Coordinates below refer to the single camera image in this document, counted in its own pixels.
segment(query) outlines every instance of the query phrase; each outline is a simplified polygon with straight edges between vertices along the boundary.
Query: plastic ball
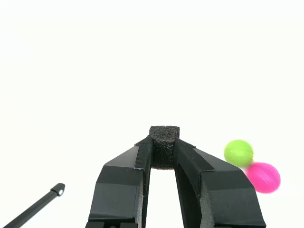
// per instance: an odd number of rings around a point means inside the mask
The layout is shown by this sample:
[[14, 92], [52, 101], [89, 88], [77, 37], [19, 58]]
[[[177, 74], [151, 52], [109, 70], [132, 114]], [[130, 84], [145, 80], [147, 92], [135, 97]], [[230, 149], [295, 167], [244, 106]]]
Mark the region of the plastic ball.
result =
[[271, 193], [281, 184], [278, 170], [267, 163], [254, 163], [248, 168], [246, 175], [257, 192]]
[[253, 150], [249, 143], [237, 139], [229, 142], [224, 149], [227, 162], [237, 167], [247, 167], [253, 159]]

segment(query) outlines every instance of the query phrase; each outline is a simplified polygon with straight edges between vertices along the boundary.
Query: black foam block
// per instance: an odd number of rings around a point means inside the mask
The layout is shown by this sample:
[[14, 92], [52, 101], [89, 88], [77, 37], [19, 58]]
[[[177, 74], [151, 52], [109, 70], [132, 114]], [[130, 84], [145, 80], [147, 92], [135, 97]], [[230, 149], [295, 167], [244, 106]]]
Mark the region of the black foam block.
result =
[[152, 126], [149, 134], [153, 140], [152, 167], [159, 170], [172, 170], [174, 142], [175, 138], [180, 137], [180, 128]]

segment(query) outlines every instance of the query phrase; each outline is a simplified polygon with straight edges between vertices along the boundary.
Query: black stick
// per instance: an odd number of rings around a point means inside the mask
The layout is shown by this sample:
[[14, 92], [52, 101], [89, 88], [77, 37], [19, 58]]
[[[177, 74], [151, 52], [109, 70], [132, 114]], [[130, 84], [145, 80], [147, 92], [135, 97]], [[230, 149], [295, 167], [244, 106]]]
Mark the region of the black stick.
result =
[[51, 191], [46, 194], [44, 197], [39, 199], [36, 203], [22, 212], [18, 217], [12, 220], [9, 224], [7, 224], [4, 228], [19, 228], [24, 223], [26, 223], [31, 217], [36, 215], [38, 211], [43, 209], [50, 201], [52, 201], [57, 196], [62, 196], [65, 190], [65, 185], [62, 183], [58, 183], [55, 185]]

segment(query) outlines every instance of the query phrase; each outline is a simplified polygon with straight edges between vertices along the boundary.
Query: white backdrop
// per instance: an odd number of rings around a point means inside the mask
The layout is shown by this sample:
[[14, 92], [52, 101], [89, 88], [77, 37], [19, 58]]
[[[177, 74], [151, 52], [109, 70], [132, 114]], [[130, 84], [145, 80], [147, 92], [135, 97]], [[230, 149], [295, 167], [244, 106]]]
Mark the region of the white backdrop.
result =
[[[247, 140], [282, 177], [267, 227], [298, 226], [303, 1], [172, 2], [0, 1], [0, 227], [63, 182], [24, 228], [84, 228], [102, 166], [151, 125], [222, 159]], [[172, 171], [152, 170], [153, 227], [183, 227]]]

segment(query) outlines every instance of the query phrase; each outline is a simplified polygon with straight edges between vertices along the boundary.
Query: green ball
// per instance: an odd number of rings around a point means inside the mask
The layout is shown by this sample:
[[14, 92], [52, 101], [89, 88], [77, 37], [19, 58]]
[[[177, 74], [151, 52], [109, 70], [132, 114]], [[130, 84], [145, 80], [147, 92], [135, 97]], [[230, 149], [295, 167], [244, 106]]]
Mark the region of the green ball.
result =
[[229, 142], [224, 149], [227, 162], [237, 167], [247, 167], [253, 160], [253, 150], [249, 143], [237, 139]]

